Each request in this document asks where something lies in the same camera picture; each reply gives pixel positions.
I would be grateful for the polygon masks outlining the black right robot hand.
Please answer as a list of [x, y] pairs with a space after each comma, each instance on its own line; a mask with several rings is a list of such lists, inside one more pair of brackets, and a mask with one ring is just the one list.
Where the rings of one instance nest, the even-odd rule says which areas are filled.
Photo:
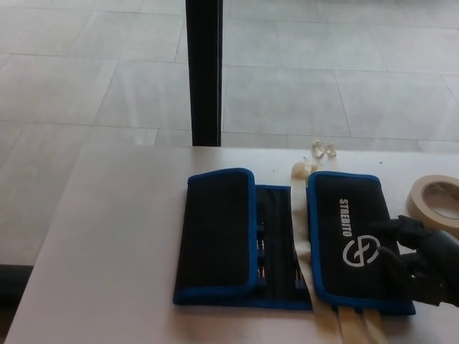
[[443, 230], [427, 228], [421, 221], [403, 215], [373, 221], [369, 228], [413, 251], [399, 254], [384, 246], [378, 248], [390, 284], [413, 301], [458, 306], [456, 237]]

